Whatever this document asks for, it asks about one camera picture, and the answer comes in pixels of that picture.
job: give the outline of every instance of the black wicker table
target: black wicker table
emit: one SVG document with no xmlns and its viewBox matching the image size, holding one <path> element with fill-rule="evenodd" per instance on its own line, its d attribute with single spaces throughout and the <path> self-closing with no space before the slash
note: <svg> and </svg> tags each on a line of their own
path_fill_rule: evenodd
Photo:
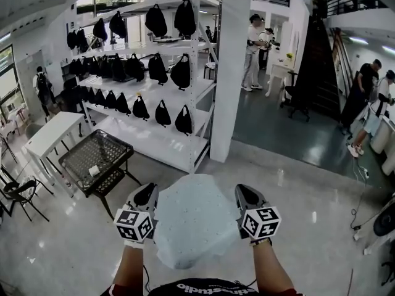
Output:
<svg viewBox="0 0 395 296">
<path fill-rule="evenodd" d="M 99 197 L 112 219 L 106 195 L 127 175 L 141 183 L 128 171 L 128 159 L 133 147 L 118 138 L 97 129 L 85 137 L 59 159 L 71 181 L 85 194 Z M 125 163 L 125 170 L 120 166 Z M 89 169 L 97 165 L 99 173 L 91 176 Z"/>
</svg>

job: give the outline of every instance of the hair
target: hair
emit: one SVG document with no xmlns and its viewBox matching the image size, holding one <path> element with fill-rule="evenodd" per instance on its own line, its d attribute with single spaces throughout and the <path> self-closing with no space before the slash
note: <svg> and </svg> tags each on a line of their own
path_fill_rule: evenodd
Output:
<svg viewBox="0 0 395 296">
<path fill-rule="evenodd" d="M 375 59 L 375 61 L 373 63 L 376 64 L 377 66 L 379 66 L 380 68 L 383 67 L 381 64 L 381 61 L 379 61 L 378 59 Z"/>
<path fill-rule="evenodd" d="M 251 17 L 249 18 L 249 21 L 252 23 L 254 20 L 262 20 L 259 16 L 259 14 L 252 14 Z"/>
<path fill-rule="evenodd" d="M 395 73 L 392 70 L 388 70 L 385 77 L 390 80 L 395 80 Z"/>
</svg>

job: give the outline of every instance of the white pillar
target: white pillar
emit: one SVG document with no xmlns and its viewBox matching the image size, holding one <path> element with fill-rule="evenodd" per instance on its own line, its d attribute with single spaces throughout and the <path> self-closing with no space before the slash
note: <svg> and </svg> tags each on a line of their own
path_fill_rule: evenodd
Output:
<svg viewBox="0 0 395 296">
<path fill-rule="evenodd" d="M 266 11 L 265 28 L 270 28 L 271 22 L 272 22 L 272 13 Z"/>
<path fill-rule="evenodd" d="M 220 54 L 210 158 L 225 162 L 235 128 L 251 0 L 222 0 Z"/>
</svg>

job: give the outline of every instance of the white pants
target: white pants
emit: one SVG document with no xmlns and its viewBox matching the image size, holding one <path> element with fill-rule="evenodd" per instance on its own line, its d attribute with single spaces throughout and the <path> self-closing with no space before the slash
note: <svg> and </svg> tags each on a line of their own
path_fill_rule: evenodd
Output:
<svg viewBox="0 0 395 296">
<path fill-rule="evenodd" d="M 258 85 L 258 74 L 259 74 L 259 52 L 255 54 L 246 54 L 246 60 L 244 61 L 244 76 L 241 83 L 245 88 L 251 88 L 251 85 Z"/>
</svg>

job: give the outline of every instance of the black and white marker cube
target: black and white marker cube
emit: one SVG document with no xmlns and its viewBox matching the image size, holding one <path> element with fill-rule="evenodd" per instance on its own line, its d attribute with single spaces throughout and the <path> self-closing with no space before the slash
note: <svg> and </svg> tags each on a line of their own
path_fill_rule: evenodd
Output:
<svg viewBox="0 0 395 296">
<path fill-rule="evenodd" d="M 119 209 L 114 224 L 122 238 L 135 242 L 143 242 L 154 229 L 149 213 L 134 210 Z"/>
<path fill-rule="evenodd" d="M 242 227 L 255 240 L 272 237 L 276 234 L 281 223 L 281 217 L 276 207 L 265 207 L 257 210 L 247 210 Z"/>
</svg>

